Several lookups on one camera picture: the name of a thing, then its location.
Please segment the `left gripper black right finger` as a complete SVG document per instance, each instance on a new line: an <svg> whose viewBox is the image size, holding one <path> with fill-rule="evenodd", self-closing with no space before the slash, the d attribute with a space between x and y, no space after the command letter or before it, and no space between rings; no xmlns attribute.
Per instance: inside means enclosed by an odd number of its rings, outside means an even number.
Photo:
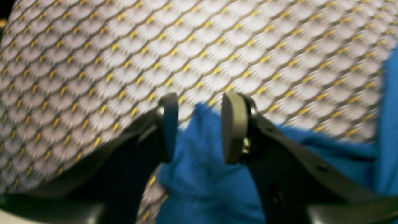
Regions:
<svg viewBox="0 0 398 224"><path fill-rule="evenodd" d="M245 165L267 224L392 224L397 197L350 180L320 156L289 139L259 114L250 97L223 94L223 155Z"/></svg>

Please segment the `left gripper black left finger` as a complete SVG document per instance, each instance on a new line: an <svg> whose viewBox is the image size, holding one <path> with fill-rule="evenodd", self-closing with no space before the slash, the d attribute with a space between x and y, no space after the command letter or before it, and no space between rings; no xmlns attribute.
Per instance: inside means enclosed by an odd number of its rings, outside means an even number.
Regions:
<svg viewBox="0 0 398 224"><path fill-rule="evenodd" d="M63 174L35 189L1 196L2 224L134 224L145 187L173 160L178 97L169 93Z"/></svg>

